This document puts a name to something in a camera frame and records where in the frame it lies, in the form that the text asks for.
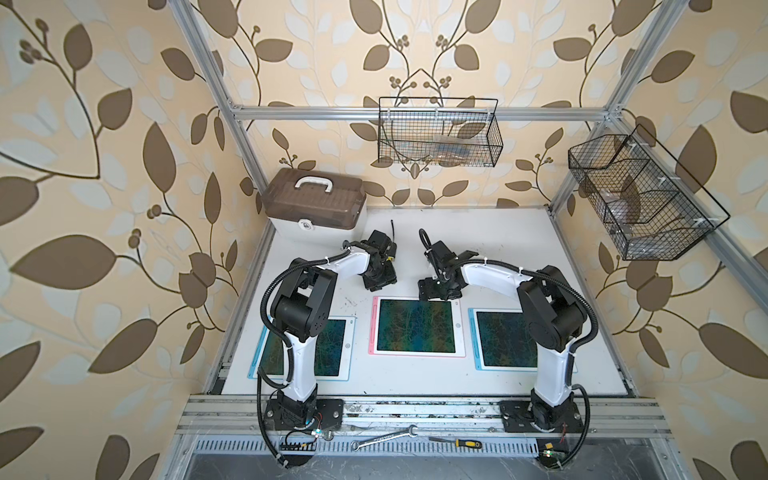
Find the yellow black tape measure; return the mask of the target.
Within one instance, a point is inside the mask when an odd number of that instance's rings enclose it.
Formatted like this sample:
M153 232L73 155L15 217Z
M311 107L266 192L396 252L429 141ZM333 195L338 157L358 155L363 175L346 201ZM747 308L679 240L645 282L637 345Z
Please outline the yellow black tape measure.
M389 240L389 246L387 247L387 257L390 261L393 261L396 258L397 254L397 244L395 241L395 226L394 221L390 220L390 226L391 226L391 236Z

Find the pink writing tablet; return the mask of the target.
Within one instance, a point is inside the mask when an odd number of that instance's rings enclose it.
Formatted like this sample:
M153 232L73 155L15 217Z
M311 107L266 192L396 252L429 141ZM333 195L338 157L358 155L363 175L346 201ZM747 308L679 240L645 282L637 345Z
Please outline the pink writing tablet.
M464 326L458 300L377 296L368 352L379 356L464 358Z

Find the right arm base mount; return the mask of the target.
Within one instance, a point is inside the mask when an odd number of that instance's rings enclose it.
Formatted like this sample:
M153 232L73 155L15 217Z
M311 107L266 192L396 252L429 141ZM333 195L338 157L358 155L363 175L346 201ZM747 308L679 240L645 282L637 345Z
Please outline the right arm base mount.
M589 395L583 397L582 411L571 393L559 406L552 407L533 395L529 401L501 401L499 412L505 433L554 433L557 444L538 443L537 462L548 470L569 466L586 443L591 427Z

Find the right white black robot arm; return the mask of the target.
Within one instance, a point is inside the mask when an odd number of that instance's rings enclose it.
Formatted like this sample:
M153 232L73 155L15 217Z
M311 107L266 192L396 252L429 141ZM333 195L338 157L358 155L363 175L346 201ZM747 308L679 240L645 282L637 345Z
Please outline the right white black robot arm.
M576 351L598 333L595 314L561 270L548 265L528 270L500 260L470 259L439 268L418 281L421 300L454 300L477 286L516 299L537 345L537 379L531 410L551 417L572 402Z

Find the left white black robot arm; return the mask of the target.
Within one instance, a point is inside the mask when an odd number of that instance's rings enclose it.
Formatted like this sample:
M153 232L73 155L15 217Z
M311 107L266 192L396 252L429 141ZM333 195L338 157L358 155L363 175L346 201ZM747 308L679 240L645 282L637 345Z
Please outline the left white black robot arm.
M330 318L337 281L359 276L366 290L381 290L397 282L395 256L394 247L347 242L330 257L294 259L266 288L260 315L268 331L282 342L288 366L282 384L269 380L262 367L258 375L277 391L283 413L297 423L309 422L317 412L316 338Z

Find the blue writing tablet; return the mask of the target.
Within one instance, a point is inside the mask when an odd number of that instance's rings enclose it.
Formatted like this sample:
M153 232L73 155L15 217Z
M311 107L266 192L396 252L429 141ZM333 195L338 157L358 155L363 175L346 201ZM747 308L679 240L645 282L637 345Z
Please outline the blue writing tablet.
M537 344L520 311L470 308L468 314L476 370L537 371Z
M332 317L317 337L314 371L319 381L349 380L356 324L353 316ZM273 381L284 382L284 345L267 329L261 333L249 369L249 379L256 379L261 363Z

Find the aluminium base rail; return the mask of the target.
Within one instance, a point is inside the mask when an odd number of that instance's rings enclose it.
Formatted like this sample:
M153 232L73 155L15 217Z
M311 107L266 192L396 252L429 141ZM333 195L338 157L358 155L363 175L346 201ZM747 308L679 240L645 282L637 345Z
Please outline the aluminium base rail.
M341 428L321 440L316 456L485 456L535 458L538 443L557 444L554 433L505 433L496 397L339 397L345 402ZM589 440L656 441L671 429L660 406L641 398L593 397ZM266 454L279 434L266 425L266 408L254 396L194 396L181 416L180 443L200 453ZM365 440L417 425L417 436L353 451ZM429 436L479 440L481 450L431 442Z

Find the brown lid white toolbox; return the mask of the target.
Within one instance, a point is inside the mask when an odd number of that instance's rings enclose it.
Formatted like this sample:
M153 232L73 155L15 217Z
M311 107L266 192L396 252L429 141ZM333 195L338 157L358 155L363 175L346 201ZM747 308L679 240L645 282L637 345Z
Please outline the brown lid white toolbox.
M279 170L263 195L280 237L329 246L362 238L366 199L360 178L299 169Z

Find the silver wrench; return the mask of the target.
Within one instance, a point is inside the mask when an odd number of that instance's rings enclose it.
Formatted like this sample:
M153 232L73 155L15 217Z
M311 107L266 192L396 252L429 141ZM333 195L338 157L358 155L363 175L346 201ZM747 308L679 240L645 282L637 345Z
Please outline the silver wrench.
M359 451L361 449L374 446L377 444L381 444L384 442L398 440L401 438L413 438L417 436L417 431L418 431L418 426L412 424L403 430L391 432L385 435L380 435L380 436L376 436L376 437L365 439L365 440L355 440L352 442L351 448L353 451Z

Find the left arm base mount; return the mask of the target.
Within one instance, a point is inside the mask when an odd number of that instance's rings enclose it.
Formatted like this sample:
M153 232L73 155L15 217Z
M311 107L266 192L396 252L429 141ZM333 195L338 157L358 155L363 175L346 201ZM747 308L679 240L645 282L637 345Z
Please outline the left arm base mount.
M270 399L266 408L266 425L278 434L279 441L268 444L284 468L305 464L318 450L321 440L330 441L343 422L345 402L339 398L295 402L279 395Z

